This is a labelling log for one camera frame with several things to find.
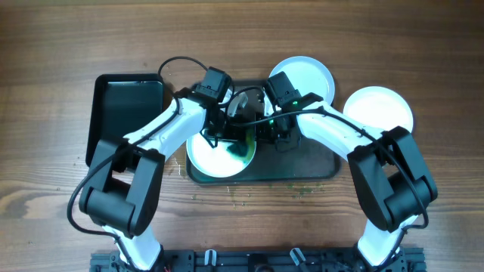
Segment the white plate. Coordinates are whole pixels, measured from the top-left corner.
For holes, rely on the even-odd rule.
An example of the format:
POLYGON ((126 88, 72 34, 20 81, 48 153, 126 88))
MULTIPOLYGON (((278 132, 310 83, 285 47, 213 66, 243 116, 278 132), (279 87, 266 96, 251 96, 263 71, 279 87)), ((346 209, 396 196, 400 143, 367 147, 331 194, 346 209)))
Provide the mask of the white plate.
POLYGON ((191 164, 196 170, 212 178, 228 178, 241 173, 253 161, 252 156, 238 157, 230 154, 226 148, 234 142, 220 141, 211 147, 200 134, 195 134, 186 141, 186 151, 191 164))
POLYGON ((375 128, 390 131, 401 126, 413 132, 414 116, 407 101, 397 92, 368 86, 353 93, 345 102, 345 116, 375 128))
POLYGON ((307 56, 289 57, 281 61, 269 74, 284 72, 301 96, 314 93, 331 105, 335 97, 335 82, 329 69, 320 61, 307 56))

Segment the teal scrub sponge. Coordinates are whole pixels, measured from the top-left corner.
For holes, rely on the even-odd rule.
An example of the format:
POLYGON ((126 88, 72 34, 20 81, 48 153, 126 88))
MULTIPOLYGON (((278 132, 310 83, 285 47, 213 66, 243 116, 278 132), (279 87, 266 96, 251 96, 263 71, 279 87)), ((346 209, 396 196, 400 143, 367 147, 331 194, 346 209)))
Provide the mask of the teal scrub sponge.
POLYGON ((246 131, 242 140, 230 144, 226 150, 241 158, 252 156, 256 151, 255 135, 253 131, 246 131))

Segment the white plate top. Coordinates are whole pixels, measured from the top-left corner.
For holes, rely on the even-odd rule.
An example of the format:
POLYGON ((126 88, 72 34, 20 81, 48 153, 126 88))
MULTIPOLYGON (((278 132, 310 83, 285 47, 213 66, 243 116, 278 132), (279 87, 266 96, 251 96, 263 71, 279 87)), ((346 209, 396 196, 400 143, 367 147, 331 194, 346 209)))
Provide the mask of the white plate top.
POLYGON ((335 97, 335 82, 329 69, 320 61, 307 56, 289 57, 281 61, 269 74, 284 72, 301 96, 314 93, 331 105, 335 97))

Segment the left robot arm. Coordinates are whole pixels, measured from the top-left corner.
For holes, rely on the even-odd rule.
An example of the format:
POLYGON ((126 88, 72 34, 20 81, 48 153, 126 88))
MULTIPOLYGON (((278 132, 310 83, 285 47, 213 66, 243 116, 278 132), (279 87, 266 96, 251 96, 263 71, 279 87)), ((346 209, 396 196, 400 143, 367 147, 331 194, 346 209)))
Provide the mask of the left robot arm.
POLYGON ((202 92, 202 86, 175 93, 169 108, 123 138, 100 140, 88 174, 71 196, 98 231, 119 250, 118 268, 163 269, 163 247, 150 222, 157 209, 164 164, 188 138, 224 124, 247 102, 245 91, 202 92))

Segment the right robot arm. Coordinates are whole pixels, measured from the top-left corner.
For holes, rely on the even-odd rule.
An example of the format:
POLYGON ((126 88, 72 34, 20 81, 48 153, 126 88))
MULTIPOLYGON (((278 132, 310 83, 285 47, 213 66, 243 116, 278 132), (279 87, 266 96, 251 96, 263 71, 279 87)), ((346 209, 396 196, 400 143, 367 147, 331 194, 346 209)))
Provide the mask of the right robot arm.
POLYGON ((284 72, 264 85, 274 113, 261 119, 276 135, 297 130, 349 163, 355 192, 368 221, 357 249, 374 271, 383 271, 399 253, 410 229, 429 224, 428 205, 438 190, 411 133, 385 131, 343 115, 312 91, 301 94, 284 72))

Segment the large dark serving tray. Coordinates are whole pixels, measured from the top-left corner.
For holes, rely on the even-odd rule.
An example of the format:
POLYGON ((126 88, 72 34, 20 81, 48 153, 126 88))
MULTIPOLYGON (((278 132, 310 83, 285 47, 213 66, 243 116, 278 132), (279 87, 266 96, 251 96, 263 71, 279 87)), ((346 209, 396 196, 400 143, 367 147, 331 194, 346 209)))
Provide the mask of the large dark serving tray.
POLYGON ((186 171, 193 182, 212 186, 326 180, 334 177, 340 170, 341 162, 338 155, 314 140, 302 136, 298 149, 279 153, 273 145, 256 141, 256 125, 240 128, 253 131, 257 143, 255 157, 249 166, 241 173, 228 178, 212 178, 195 169, 186 151, 186 171))

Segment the black water tray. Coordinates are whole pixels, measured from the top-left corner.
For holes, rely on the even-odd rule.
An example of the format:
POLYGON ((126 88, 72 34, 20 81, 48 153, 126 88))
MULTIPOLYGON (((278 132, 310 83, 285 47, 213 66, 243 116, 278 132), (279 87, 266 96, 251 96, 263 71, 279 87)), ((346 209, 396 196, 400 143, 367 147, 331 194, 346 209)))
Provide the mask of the black water tray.
POLYGON ((163 83, 155 73, 103 74, 96 78, 85 163, 100 139, 137 131, 163 111, 163 83))

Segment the black mounting rail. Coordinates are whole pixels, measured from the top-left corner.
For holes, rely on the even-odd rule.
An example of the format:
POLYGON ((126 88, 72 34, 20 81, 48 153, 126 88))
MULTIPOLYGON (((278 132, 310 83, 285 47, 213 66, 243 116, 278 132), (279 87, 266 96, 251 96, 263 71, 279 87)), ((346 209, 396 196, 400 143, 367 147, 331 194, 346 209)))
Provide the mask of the black mounting rail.
MULTIPOLYGON (((134 271, 118 251, 92 254, 89 271, 134 271)), ((403 248, 388 266, 372 268, 354 248, 319 250, 217 252, 206 250, 167 250, 151 271, 427 271, 422 248, 403 248)))

